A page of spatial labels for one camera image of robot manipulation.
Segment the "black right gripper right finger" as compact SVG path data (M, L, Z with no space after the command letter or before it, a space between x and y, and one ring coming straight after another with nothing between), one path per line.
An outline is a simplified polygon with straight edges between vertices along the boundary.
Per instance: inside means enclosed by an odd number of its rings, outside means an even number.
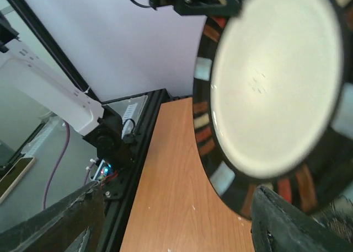
M352 202L344 196L308 216L260 186L251 213L255 251L352 251Z

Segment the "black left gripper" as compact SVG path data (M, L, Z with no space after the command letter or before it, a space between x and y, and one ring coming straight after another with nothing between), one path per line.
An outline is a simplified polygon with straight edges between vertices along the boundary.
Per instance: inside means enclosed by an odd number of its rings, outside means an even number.
M235 16L240 12L242 0L149 0L149 5L156 10L159 7L174 6L182 16Z

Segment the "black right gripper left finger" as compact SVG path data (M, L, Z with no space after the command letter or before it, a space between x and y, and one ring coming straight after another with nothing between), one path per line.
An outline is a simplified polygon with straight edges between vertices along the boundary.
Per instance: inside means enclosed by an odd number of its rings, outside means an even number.
M101 186L91 182L1 233L1 251L96 251L104 219Z

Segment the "black rimmed plate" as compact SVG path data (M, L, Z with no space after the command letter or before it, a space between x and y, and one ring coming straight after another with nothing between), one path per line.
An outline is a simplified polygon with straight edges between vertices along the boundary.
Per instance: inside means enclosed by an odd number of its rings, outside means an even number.
M352 183L352 0L241 0L208 17L194 132L220 199L251 219L258 185L305 213Z

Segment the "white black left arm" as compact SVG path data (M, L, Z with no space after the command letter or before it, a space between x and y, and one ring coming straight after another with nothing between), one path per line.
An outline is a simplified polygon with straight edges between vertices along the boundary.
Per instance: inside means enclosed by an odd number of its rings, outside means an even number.
M233 17L242 0L149 0L147 8L173 6L182 16ZM130 166L133 153L122 139L122 118L39 59L1 17L1 76L27 96L54 112L97 149L97 156L113 169Z

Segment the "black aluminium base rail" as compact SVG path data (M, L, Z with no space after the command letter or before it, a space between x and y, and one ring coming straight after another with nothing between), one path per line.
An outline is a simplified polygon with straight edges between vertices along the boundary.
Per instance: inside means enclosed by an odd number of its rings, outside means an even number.
M152 133L160 106L169 101L166 89L136 94L132 98L146 96L141 114L132 125L129 149L133 154L132 165L118 171L117 177L103 186L108 196L105 200L105 220L97 251L119 251L129 220L138 182L141 177Z

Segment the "black left frame post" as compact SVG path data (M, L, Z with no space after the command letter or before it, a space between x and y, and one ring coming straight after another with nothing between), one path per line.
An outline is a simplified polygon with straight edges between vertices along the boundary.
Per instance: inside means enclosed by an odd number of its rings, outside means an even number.
M27 2L25 0L7 0L7 2L9 2L28 28L34 33L67 78L81 91L88 90L90 98L100 101Z

